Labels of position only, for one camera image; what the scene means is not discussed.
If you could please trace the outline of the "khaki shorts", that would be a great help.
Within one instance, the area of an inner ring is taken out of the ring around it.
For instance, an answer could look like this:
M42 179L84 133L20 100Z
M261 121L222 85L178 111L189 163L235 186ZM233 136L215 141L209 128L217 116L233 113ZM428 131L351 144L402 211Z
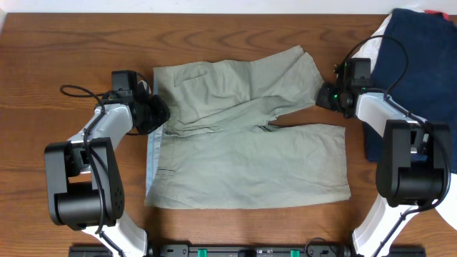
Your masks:
M147 206L260 209L345 201L345 129L280 127L315 104L323 80L300 46L257 61L156 67L170 119L153 132Z

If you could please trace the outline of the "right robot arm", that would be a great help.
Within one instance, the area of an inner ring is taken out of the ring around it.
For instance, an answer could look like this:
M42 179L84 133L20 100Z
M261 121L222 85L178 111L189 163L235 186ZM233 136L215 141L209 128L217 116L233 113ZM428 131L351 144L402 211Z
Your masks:
M451 130L411 113L381 89L324 83L316 105L359 119L383 140L378 195L344 254L387 256L406 223L438 207L451 190Z

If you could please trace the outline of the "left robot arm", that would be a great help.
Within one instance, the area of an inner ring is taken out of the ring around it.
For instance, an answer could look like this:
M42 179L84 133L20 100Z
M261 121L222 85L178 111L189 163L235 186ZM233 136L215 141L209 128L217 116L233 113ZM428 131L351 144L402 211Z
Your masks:
M169 117L168 106L157 95L137 101L116 93L99 100L80 132L44 150L51 220L93 236L112 256L152 256L147 232L124 209L114 151L133 127L149 134Z

